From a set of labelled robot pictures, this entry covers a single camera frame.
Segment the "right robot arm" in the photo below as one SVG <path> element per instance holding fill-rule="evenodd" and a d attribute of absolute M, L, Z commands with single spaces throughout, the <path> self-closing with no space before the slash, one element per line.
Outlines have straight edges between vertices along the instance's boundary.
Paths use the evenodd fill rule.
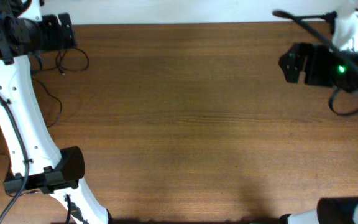
<path fill-rule="evenodd" d="M 288 83 L 298 83 L 300 73 L 305 84 L 333 89 L 329 109 L 350 130 L 358 132 L 358 1 L 343 1 L 325 14 L 295 15 L 282 9 L 272 13 L 289 19 L 319 40 L 319 44 L 297 42 L 283 54 L 278 64 Z M 325 197 L 316 208 L 283 215 L 280 223 L 358 223 L 358 196 Z"/>

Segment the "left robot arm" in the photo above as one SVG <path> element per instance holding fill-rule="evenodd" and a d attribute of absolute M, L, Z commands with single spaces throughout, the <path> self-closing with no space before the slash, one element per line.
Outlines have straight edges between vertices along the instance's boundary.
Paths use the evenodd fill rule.
<path fill-rule="evenodd" d="M 42 15 L 41 6 L 0 0 L 0 128 L 11 161 L 4 189 L 13 201 L 39 189 L 66 208 L 67 220 L 112 223 L 85 181 L 80 148 L 55 145 L 35 97 L 29 56 L 76 46 L 70 16 Z"/>

